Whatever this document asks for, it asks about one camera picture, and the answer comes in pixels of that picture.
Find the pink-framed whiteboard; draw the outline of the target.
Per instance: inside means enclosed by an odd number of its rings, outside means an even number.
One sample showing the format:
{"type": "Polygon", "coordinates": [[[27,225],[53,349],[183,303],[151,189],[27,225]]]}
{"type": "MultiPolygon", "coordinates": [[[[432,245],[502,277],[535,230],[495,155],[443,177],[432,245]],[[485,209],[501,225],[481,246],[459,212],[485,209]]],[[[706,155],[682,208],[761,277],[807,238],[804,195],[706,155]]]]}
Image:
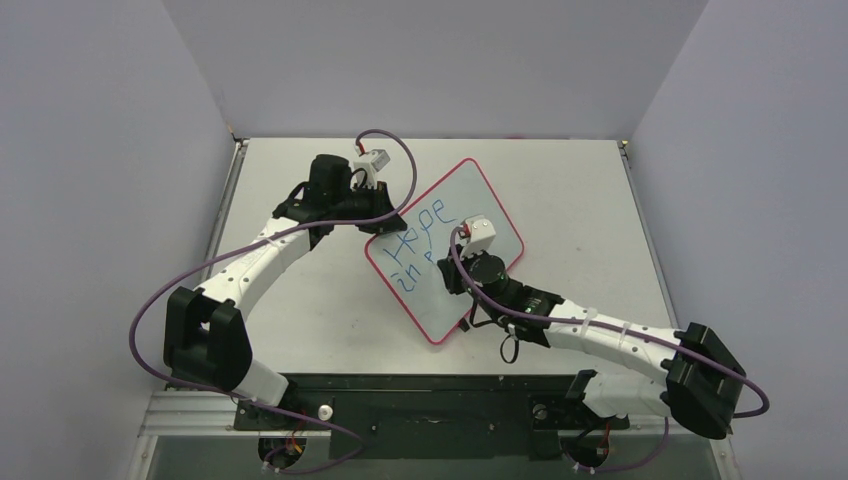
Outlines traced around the pink-framed whiteboard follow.
{"type": "Polygon", "coordinates": [[[442,343],[469,311],[468,295],[453,295],[436,262],[449,253],[451,231],[482,215],[494,222],[492,253],[510,268],[524,253],[524,241],[480,165],[466,158],[411,202],[401,217],[403,232],[376,236],[365,257],[426,340],[442,343]]]}

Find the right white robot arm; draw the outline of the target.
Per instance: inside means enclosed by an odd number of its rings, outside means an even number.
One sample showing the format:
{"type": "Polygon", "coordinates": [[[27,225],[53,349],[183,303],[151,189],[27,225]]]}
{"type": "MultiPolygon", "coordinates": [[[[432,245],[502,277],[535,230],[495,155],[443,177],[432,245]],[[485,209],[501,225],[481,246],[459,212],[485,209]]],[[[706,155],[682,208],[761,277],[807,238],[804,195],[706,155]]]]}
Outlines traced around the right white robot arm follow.
{"type": "Polygon", "coordinates": [[[515,344],[577,351],[634,371],[632,377],[583,373],[563,402],[572,424],[655,415],[709,439],[731,433],[746,373],[709,327],[657,328],[599,314],[510,278],[504,262],[487,252],[446,256],[437,267],[449,293],[469,295],[473,309],[515,344]]]}

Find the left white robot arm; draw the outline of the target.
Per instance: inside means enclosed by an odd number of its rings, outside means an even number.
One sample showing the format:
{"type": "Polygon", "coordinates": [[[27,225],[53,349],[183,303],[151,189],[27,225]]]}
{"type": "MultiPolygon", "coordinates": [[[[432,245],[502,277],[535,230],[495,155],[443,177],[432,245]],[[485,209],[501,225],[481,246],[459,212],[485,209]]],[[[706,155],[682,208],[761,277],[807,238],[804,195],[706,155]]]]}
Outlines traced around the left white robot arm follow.
{"type": "Polygon", "coordinates": [[[169,296],[163,359],[175,377],[259,401],[272,429],[291,427],[298,402],[290,382],[255,359],[246,319],[272,284],[329,235],[338,221],[354,221],[372,235],[395,233],[406,223],[377,174],[390,161],[375,149],[354,162],[320,154],[309,177],[273,211],[249,251],[194,289],[169,296]]]}

